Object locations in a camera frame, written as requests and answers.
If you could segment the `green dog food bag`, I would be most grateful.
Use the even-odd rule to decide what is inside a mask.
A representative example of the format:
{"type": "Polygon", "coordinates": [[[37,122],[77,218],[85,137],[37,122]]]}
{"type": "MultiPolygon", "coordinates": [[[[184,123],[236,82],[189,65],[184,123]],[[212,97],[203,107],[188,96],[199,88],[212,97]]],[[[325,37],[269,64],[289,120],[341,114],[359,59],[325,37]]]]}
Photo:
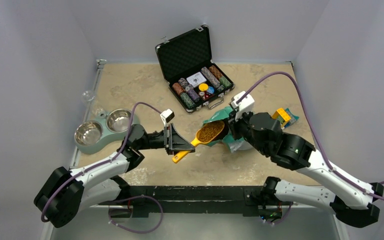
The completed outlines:
{"type": "Polygon", "coordinates": [[[230,106],[226,106],[220,110],[217,110],[210,118],[205,119],[202,122],[203,126],[207,123],[216,121],[224,121],[225,123],[223,131],[213,141],[206,144],[206,146],[212,147],[216,144],[223,144],[229,149],[231,153],[236,151],[247,151],[253,148],[248,142],[244,140],[244,138],[233,138],[233,134],[228,126],[228,117],[232,111],[233,109],[230,106]]]}

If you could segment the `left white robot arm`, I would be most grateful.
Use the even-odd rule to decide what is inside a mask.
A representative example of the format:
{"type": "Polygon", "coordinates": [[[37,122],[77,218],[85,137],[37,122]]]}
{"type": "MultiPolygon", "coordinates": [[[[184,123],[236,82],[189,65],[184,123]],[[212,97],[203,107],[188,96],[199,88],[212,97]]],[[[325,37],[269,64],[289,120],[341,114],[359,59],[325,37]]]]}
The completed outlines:
{"type": "Polygon", "coordinates": [[[33,203],[41,211],[42,222],[63,227],[76,216],[88,190],[138,167],[145,158],[141,150],[165,149],[168,155],[176,155],[184,151],[194,152],[195,148],[177,133],[172,123],[153,133],[147,133],[141,124],[133,124],[121,147],[110,156],[81,168],[56,168],[33,203]]]}

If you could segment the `yellow plastic scoop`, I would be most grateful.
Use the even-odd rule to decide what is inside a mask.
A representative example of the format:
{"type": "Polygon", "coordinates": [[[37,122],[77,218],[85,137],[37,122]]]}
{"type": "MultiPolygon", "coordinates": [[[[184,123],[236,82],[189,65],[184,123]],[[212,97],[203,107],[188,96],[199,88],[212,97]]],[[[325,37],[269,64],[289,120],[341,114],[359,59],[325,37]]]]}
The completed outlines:
{"type": "MultiPolygon", "coordinates": [[[[191,141],[191,144],[194,147],[199,145],[206,145],[213,141],[225,128],[225,122],[223,120],[217,120],[208,122],[200,128],[196,134],[195,138],[191,141]]],[[[180,160],[182,160],[186,155],[191,153],[192,150],[183,150],[174,155],[172,157],[172,161],[177,164],[180,160]]]]}

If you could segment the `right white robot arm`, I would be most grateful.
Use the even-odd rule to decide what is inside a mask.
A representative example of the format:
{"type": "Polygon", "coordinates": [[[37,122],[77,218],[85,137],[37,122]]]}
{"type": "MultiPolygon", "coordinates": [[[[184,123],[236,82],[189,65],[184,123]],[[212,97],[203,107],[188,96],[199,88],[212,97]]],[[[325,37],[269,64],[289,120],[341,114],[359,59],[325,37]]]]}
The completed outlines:
{"type": "Polygon", "coordinates": [[[364,228],[379,220],[380,209],[373,204],[376,198],[372,194],[383,194],[381,183],[359,180],[334,164],[328,167],[313,144],[299,135],[283,132],[280,122],[267,112],[243,113],[236,119],[233,111],[227,124],[234,139],[244,139],[277,166],[296,171],[321,185],[300,185],[269,176],[258,196],[262,205],[301,203],[324,209],[355,228],[364,228]]]}

